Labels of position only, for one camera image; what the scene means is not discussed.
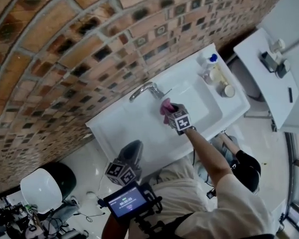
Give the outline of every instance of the black trash bin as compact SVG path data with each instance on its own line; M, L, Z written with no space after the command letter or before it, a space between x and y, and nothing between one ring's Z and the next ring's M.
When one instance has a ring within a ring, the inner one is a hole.
M62 200L66 199L76 186L76 178L72 170L62 163L48 163L41 167L46 170L58 184Z

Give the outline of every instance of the blue cap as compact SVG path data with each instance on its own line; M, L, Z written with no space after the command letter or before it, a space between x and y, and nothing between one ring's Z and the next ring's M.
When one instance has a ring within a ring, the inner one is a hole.
M209 58L210 62L216 62L218 59L218 56L216 54L211 55L211 57Z

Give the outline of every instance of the screen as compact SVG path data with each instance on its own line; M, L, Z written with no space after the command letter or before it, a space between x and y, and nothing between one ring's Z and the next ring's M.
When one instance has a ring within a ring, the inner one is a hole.
M137 187L133 187L129 191L123 193L116 199L109 202L112 210L117 217L120 217L146 203L145 198L141 195Z

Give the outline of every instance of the white sink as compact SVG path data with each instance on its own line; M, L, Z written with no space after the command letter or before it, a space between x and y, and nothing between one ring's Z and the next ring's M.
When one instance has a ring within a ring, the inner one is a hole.
M216 53L214 45L203 49ZM149 90L141 93L130 103L129 98L136 90L116 101L100 114L87 122L100 146L110 161L120 150L134 140L144 144L141 166L143 176L172 163L192 151L185 135L179 136L175 130L163 124L159 113L161 102L170 98L173 103L184 104L191 121L205 138L211 139L224 127L230 125L249 108L249 103L242 91L236 88L233 98L222 98L214 86L208 86L199 76L201 68L196 61L198 53L177 63L157 75L152 82L168 93L162 100L157 100ZM220 66L227 80L232 77L228 67L220 58ZM232 77L231 84L236 86Z

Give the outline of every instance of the black hair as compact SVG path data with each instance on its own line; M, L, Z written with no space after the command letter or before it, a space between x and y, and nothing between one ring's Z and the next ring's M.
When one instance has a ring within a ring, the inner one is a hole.
M238 164L236 168L233 169L233 173L251 192L254 192L258 188L259 173L253 167Z

